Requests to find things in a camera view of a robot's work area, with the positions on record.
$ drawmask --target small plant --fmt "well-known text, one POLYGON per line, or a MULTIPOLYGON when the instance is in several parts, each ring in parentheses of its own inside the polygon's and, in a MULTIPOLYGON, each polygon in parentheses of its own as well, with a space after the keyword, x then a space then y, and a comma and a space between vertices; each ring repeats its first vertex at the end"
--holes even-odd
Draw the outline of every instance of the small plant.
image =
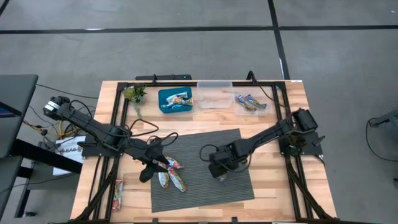
POLYGON ((123 92, 123 95, 126 99, 133 103, 141 103, 144 101, 144 95, 147 94, 144 92, 145 88, 145 85, 136 84, 127 88, 127 90, 123 92))

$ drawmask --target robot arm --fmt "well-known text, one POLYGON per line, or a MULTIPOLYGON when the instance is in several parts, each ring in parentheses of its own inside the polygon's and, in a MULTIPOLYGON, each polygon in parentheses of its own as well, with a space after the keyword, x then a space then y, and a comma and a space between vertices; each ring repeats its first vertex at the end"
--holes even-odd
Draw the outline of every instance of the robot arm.
MULTIPOLYGON (((234 172, 241 164, 248 162, 247 158, 256 148, 278 138, 288 138, 292 150, 299 151, 305 145, 311 146, 306 137, 308 133, 314 132, 317 128, 318 124, 309 110, 299 109, 288 118, 278 121, 276 125, 249 139, 238 139, 217 147, 216 152, 209 155, 209 170, 214 178, 227 173, 227 171, 234 172)), ((321 140, 317 139, 316 144, 319 144, 321 140)))
POLYGON ((166 169, 158 166, 157 161, 169 164, 163 155, 163 146, 160 138, 147 144, 141 139, 131 138, 130 130, 110 124, 102 124, 90 116, 76 110, 72 106, 73 101, 64 96, 51 97, 44 106, 44 115, 57 121, 69 121, 78 126, 88 134, 94 136, 96 141, 104 148, 117 152, 125 152, 134 160, 146 164, 141 172, 140 181, 146 182, 152 178, 155 172, 167 172, 166 169))

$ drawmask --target wooden tabletop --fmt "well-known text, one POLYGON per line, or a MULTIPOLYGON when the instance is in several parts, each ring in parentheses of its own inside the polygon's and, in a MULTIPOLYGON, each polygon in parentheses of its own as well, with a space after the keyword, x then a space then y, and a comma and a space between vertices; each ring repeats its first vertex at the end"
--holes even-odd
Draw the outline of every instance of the wooden tabletop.
MULTIPOLYGON (((95 119, 99 122, 110 123, 111 121, 117 84, 117 81, 105 81, 102 84, 95 113, 95 119)), ((286 81, 286 87, 291 110, 308 109, 303 83, 300 81, 286 81)), ((141 106, 141 114, 144 120, 158 125, 160 129, 156 135, 160 137, 164 137, 174 131, 178 132, 179 135, 184 135, 239 128, 242 138, 249 138, 275 125, 277 121, 274 104, 266 98, 258 87, 234 87, 234 91, 251 93, 260 102, 268 102, 269 112, 264 116, 235 115, 233 105, 223 109, 201 109, 197 106, 197 101, 195 100, 197 92, 195 87, 192 88, 192 93, 194 105, 196 104, 196 106, 193 107, 190 113, 163 114, 158 108, 157 92, 166 88, 171 87, 147 87, 146 102, 141 106)), ((271 88, 263 88, 268 95, 272 96, 271 88)), ((117 123, 120 122, 123 106, 122 99, 119 105, 117 123)), ((137 119, 137 115, 130 104, 126 124, 131 124, 135 119, 137 119)), ((133 133, 143 133, 148 130, 151 130, 149 125, 137 123, 132 131, 133 133)), ((71 218, 77 217, 88 204, 88 196, 97 159, 97 157, 91 157, 83 163, 71 218)), ((313 156, 302 156, 302 160, 309 191, 323 209, 329 215, 335 217, 335 208, 323 164, 313 156)), ((93 194, 98 186, 101 163, 93 194)), ((121 158, 118 179, 124 180, 123 198, 120 211, 111 215, 112 222, 151 222, 152 218, 159 218, 160 222, 230 222, 231 217, 238 217, 240 222, 295 220, 285 162, 284 158, 279 154, 277 141, 272 141, 257 148, 252 155, 249 173, 254 189, 254 200, 152 213, 150 182, 143 184, 138 179, 139 173, 143 168, 140 162, 133 161, 128 155, 124 155, 121 158)), ((297 189, 297 192, 301 214, 305 217, 302 195, 299 189, 297 189)), ((100 218, 104 217, 107 198, 108 191, 103 197, 100 218)))

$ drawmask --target blue bowl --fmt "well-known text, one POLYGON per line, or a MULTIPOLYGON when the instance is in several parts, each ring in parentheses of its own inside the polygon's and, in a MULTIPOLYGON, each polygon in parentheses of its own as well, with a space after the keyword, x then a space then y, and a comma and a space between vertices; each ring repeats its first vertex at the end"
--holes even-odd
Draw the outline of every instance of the blue bowl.
POLYGON ((192 90, 190 87, 181 87, 181 88, 173 88, 173 89, 167 89, 167 90, 159 90, 159 109, 163 113, 176 113, 176 112, 183 112, 183 111, 190 111, 192 110, 193 106, 181 106, 178 108, 163 108, 162 105, 167 105, 167 97, 183 92, 188 92, 188 98, 184 98, 184 100, 187 100, 192 97, 192 90))

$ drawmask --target computer screen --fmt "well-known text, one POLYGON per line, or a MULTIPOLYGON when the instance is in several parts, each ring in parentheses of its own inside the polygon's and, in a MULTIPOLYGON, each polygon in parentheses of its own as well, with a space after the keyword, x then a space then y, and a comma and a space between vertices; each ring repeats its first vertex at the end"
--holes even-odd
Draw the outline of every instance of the computer screen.
POLYGON ((15 116, 21 116, 21 112, 0 102, 0 118, 10 118, 15 116))

